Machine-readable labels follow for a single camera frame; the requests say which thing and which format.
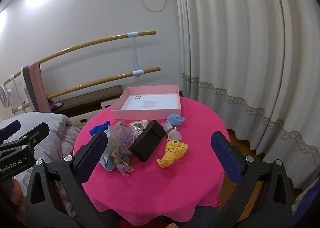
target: white fan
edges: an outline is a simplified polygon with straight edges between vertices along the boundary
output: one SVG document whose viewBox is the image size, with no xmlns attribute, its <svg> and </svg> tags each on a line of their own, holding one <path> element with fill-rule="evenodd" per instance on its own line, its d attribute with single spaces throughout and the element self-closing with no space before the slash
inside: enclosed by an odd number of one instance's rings
<svg viewBox="0 0 320 228">
<path fill-rule="evenodd" d="M 12 93 L 11 89 L 7 89 L 5 86 L 0 84 L 0 100 L 2 105 L 5 108 L 8 108 L 10 106 L 10 94 Z"/>
</svg>

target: wooden shelf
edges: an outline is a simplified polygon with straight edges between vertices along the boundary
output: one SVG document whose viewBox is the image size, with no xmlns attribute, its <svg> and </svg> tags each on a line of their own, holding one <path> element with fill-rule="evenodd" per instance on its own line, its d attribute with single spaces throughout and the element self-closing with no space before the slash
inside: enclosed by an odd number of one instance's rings
<svg viewBox="0 0 320 228">
<path fill-rule="evenodd" d="M 121 85 L 86 93 L 60 101 L 63 102 L 63 105 L 52 113 L 74 117 L 95 110 L 104 109 L 101 108 L 101 102 L 117 99 L 122 93 L 123 89 Z"/>
</svg>

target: lace trim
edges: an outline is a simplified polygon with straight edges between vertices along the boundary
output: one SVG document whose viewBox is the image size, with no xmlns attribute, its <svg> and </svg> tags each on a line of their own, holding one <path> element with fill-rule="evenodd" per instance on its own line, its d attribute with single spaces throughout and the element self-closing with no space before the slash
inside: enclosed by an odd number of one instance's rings
<svg viewBox="0 0 320 228">
<path fill-rule="evenodd" d="M 262 123 L 264 125 L 267 125 L 268 129 L 274 129 L 276 127 L 280 128 L 281 131 L 280 131 L 279 135 L 280 135 L 281 139 L 283 139 L 283 140 L 286 140 L 286 139 L 289 139 L 289 138 L 294 139 L 296 141 L 300 151 L 303 152 L 303 153 L 312 154 L 316 164 L 318 166 L 320 166 L 320 155 L 319 155 L 319 151 L 318 151 L 317 147 L 316 146 L 307 145 L 303 141 L 302 135 L 298 131 L 287 132 L 283 128 L 284 121 L 282 119 L 278 119 L 275 122 L 271 121 L 271 118 L 268 118 L 268 117 L 265 116 L 265 110 L 263 108 L 250 107 L 243 98 L 236 97 L 236 96 L 230 96 L 230 95 L 227 94 L 227 90 L 226 89 L 215 88 L 213 86 L 213 84 L 210 83 L 210 82 L 202 82 L 202 81 L 200 81 L 199 77 L 186 76 L 184 73 L 182 74 L 182 77 L 188 82 L 199 83 L 199 87 L 200 88 L 210 89 L 210 90 L 213 91 L 214 94 L 225 96 L 228 103 L 241 104 L 244 107 L 245 112 L 250 114 L 250 115 L 262 116 Z"/>
</svg>

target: black box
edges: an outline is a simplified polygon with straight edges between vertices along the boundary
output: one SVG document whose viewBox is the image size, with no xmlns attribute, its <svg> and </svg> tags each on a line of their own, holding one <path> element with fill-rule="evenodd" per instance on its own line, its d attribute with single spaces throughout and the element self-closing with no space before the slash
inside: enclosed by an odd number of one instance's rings
<svg viewBox="0 0 320 228">
<path fill-rule="evenodd" d="M 143 130 L 129 150 L 141 162 L 145 162 L 149 159 L 164 136 L 165 131 L 162 126 L 156 120 L 153 120 Z"/>
</svg>

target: logo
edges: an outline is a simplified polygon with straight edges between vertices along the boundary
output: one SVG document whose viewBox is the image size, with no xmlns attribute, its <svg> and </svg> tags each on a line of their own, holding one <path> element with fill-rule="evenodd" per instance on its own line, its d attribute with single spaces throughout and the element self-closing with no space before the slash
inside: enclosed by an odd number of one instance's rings
<svg viewBox="0 0 320 228">
<path fill-rule="evenodd" d="M 8 171 L 9 169 L 18 166 L 19 164 L 22 164 L 22 161 L 18 159 L 18 163 L 13 162 L 12 164 L 5 166 L 4 168 L 0 168 L 0 172 L 4 173 L 4 172 Z"/>
</svg>

